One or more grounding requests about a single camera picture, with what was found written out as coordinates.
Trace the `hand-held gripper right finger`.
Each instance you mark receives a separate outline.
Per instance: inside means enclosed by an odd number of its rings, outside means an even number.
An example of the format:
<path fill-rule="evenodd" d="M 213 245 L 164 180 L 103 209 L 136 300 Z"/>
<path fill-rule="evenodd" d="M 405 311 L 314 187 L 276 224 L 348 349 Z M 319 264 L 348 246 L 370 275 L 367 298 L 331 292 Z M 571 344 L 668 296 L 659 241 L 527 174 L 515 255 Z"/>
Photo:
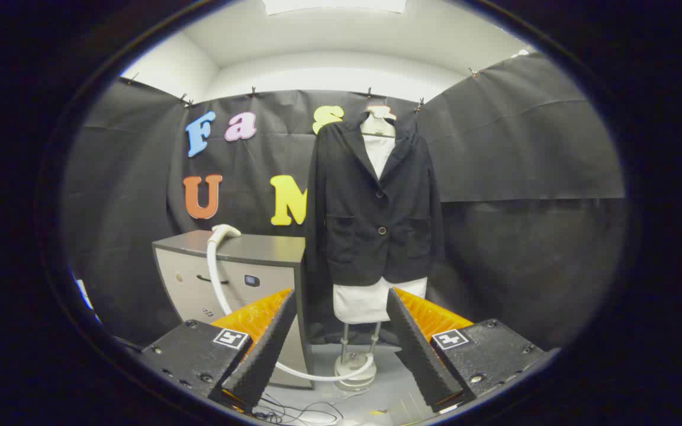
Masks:
<path fill-rule="evenodd" d="M 403 289 L 390 289 L 386 308 L 398 357 L 434 411 L 498 391 L 549 358 L 498 319 L 472 322 Z"/>

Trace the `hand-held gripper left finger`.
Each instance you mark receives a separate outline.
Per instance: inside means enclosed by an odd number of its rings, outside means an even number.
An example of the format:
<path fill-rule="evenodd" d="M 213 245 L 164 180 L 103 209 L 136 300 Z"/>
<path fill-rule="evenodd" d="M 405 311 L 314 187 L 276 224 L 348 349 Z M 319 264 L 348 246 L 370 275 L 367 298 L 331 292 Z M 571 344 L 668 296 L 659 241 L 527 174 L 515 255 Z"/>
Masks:
<path fill-rule="evenodd" d="M 214 322 L 189 319 L 140 352 L 140 362 L 198 399 L 250 415 L 296 317 L 282 289 Z"/>

